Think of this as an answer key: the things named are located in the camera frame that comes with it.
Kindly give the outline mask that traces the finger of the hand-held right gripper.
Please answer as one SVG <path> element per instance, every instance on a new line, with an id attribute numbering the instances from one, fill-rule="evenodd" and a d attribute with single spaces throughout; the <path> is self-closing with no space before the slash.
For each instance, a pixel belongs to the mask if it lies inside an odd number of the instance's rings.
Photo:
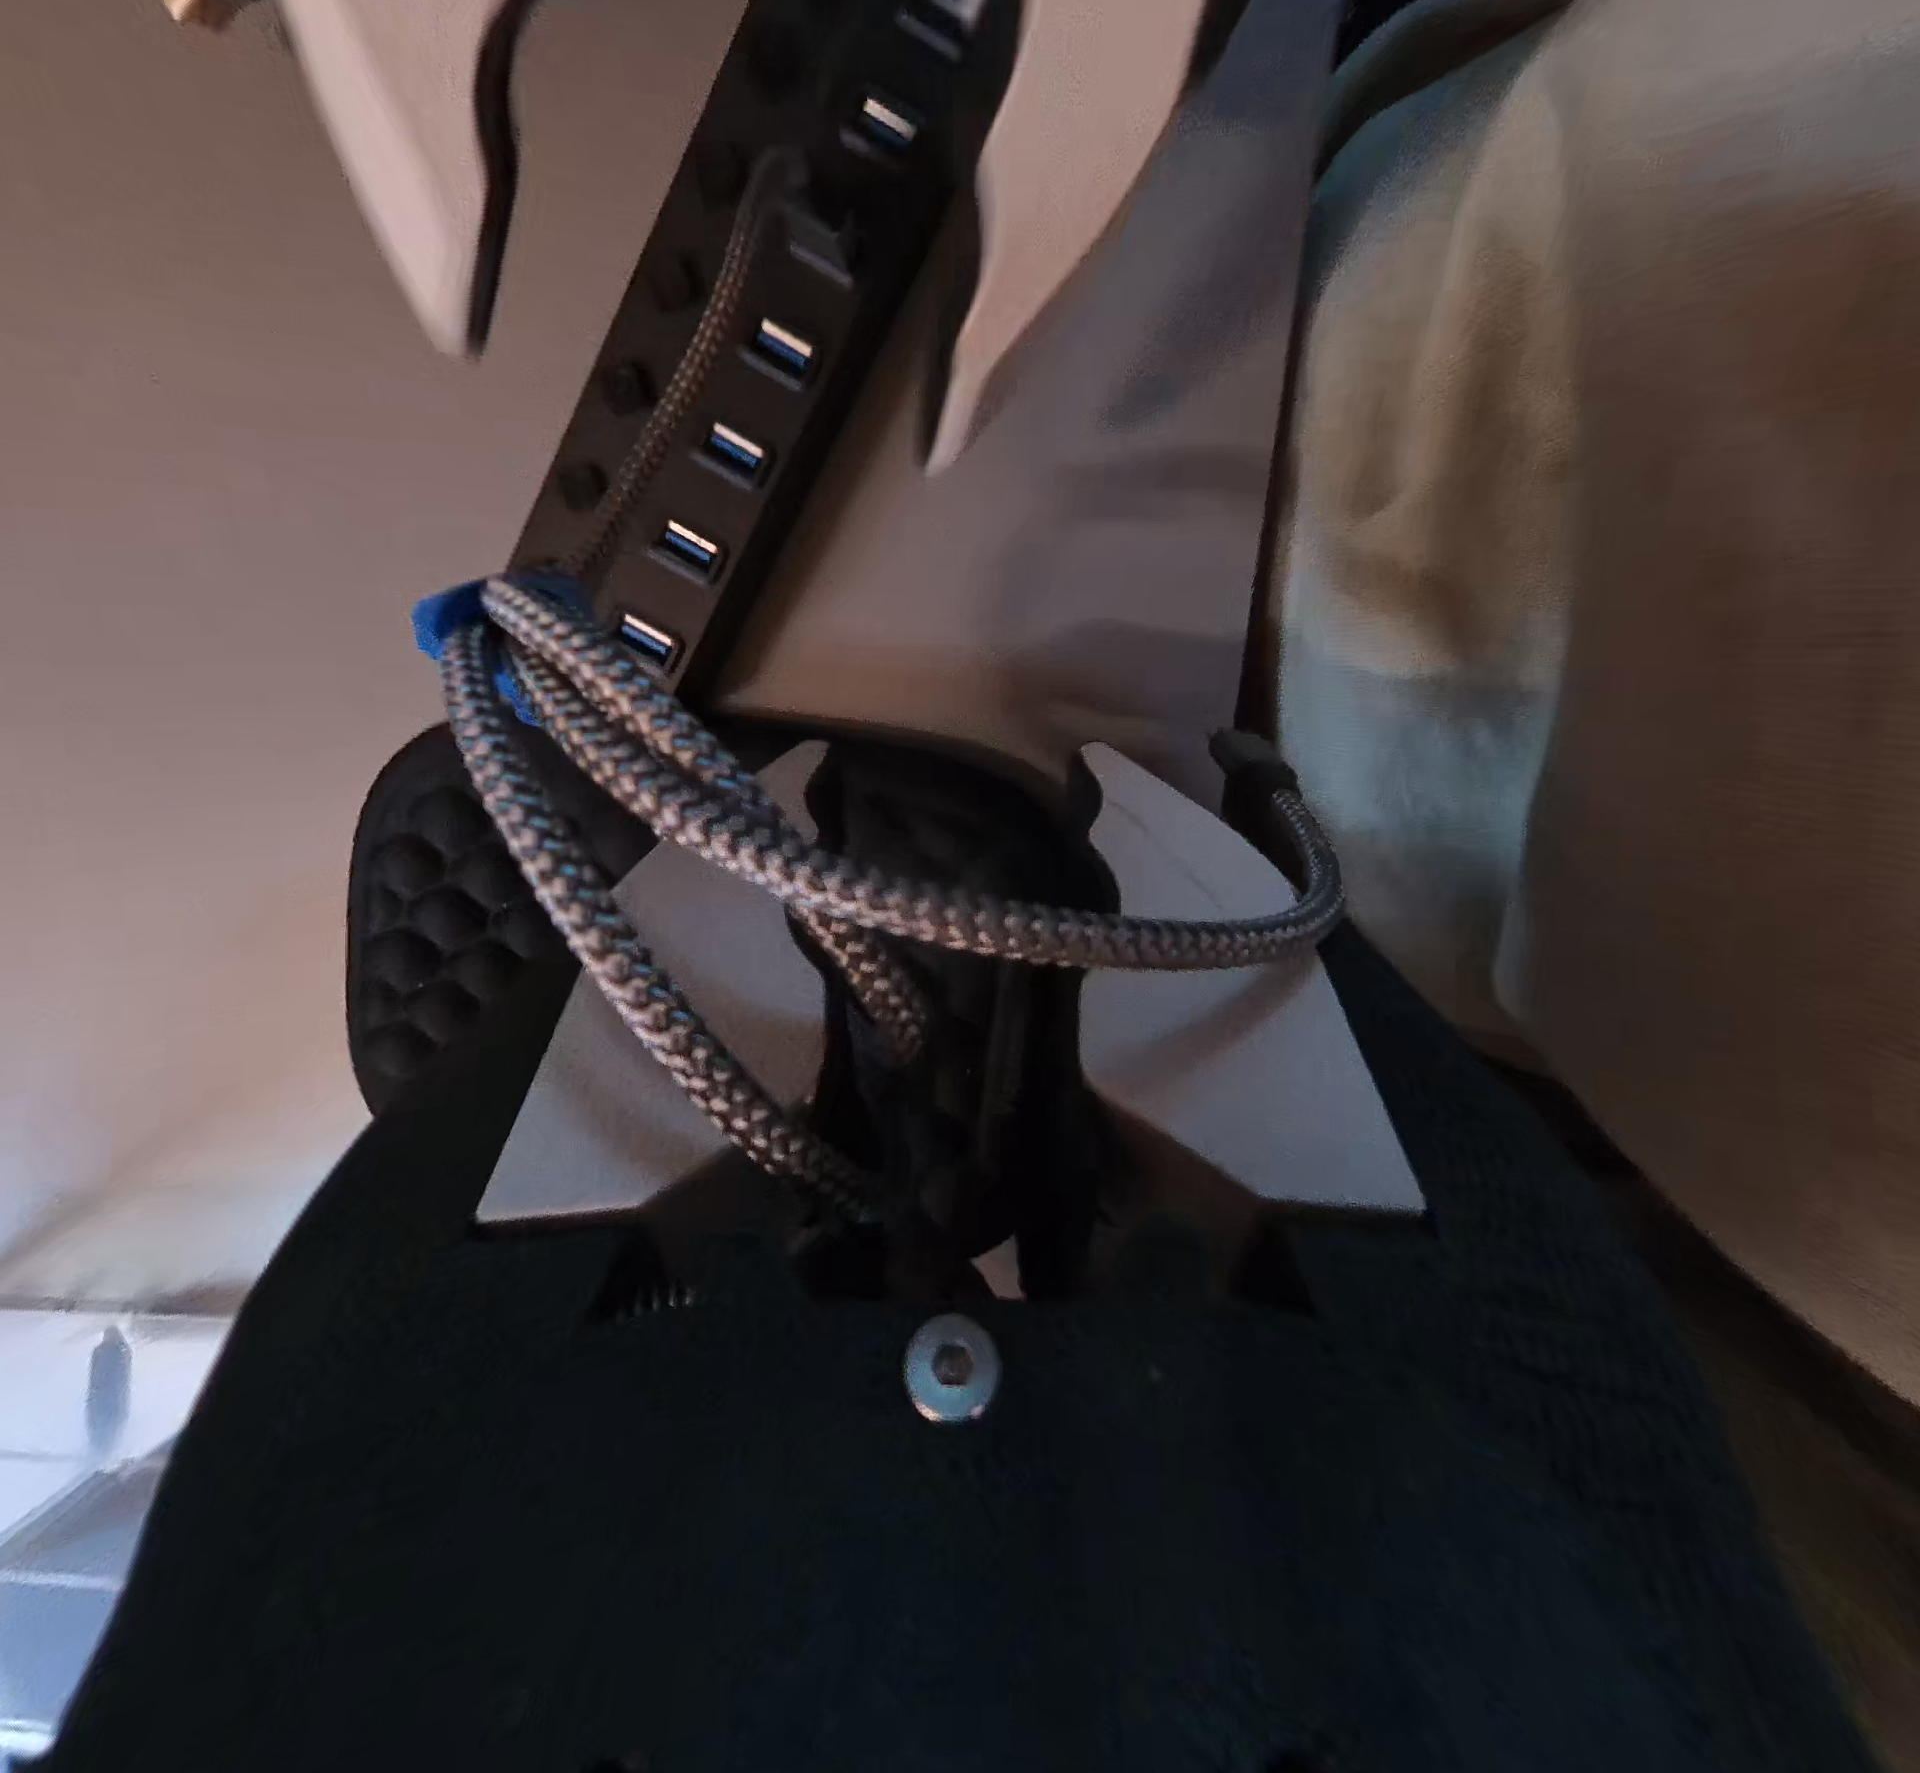
<path id="1" fill-rule="evenodd" d="M 475 359 L 519 190 L 511 69 L 537 0 L 274 4 L 419 327 Z"/>
<path id="2" fill-rule="evenodd" d="M 1207 0 L 1022 0 L 1016 60 L 972 175 L 975 276 L 946 348 L 924 467 L 961 462 L 998 373 L 1139 179 Z"/>

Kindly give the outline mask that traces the blue tape piece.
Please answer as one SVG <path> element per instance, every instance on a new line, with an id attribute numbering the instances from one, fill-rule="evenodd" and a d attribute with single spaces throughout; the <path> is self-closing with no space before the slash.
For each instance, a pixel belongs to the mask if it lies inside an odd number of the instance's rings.
<path id="1" fill-rule="evenodd" d="M 522 572 L 501 573 L 501 580 L 526 592 L 537 592 L 567 616 L 588 620 L 586 586 L 559 572 Z M 487 616 L 482 586 L 487 580 L 444 586 L 412 606 L 412 634 L 426 659 L 437 663 L 444 659 L 444 646 Z M 542 728 L 542 711 L 519 680 L 516 659 L 501 646 L 489 653 L 489 674 L 496 696 L 511 710 L 516 723 L 526 728 Z"/>

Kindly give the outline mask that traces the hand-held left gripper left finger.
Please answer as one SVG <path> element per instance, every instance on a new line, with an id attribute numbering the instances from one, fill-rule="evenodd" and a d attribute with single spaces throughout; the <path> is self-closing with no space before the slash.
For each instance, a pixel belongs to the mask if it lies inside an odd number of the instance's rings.
<path id="1" fill-rule="evenodd" d="M 787 1108 L 807 1106 L 829 1051 L 829 986 L 778 900 L 658 840 L 616 884 L 616 904 L 759 1087 Z M 784 1225 L 794 1212 L 799 1194 L 713 1129 L 580 975 L 475 1222 Z"/>

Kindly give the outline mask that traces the person's cream shirt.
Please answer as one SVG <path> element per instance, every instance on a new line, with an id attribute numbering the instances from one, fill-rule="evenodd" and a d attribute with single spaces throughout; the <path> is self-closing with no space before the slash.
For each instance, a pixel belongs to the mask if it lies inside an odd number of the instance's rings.
<path id="1" fill-rule="evenodd" d="M 1338 69 L 1277 564 L 1352 923 L 1915 1402 L 1915 0 Z"/>

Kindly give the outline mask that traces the black usb hub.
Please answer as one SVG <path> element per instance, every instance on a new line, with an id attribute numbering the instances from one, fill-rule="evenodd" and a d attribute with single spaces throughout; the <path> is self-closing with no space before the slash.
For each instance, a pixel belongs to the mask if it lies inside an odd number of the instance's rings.
<path id="1" fill-rule="evenodd" d="M 511 573 L 704 703 L 1005 96 L 1022 0 L 747 0 Z"/>

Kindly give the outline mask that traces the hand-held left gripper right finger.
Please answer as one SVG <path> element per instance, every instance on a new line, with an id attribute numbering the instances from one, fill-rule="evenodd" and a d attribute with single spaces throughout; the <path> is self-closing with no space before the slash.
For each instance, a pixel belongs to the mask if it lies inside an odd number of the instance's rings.
<path id="1" fill-rule="evenodd" d="M 1300 869 L 1277 867 L 1219 812 L 1109 746 L 1090 840 L 1124 915 L 1248 923 L 1283 911 Z M 1109 1216 L 1421 1216 L 1352 1025 L 1312 948 L 1248 969 L 1090 969 L 1080 1068 L 1111 1129 Z"/>

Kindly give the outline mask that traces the honeycomb black pad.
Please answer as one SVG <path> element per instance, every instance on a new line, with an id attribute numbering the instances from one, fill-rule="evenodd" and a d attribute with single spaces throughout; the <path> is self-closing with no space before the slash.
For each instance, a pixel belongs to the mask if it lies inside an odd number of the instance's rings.
<path id="1" fill-rule="evenodd" d="M 460 1043 L 565 941 L 499 838 L 444 725 L 370 780 L 344 896 L 344 1037 L 370 1111 Z"/>

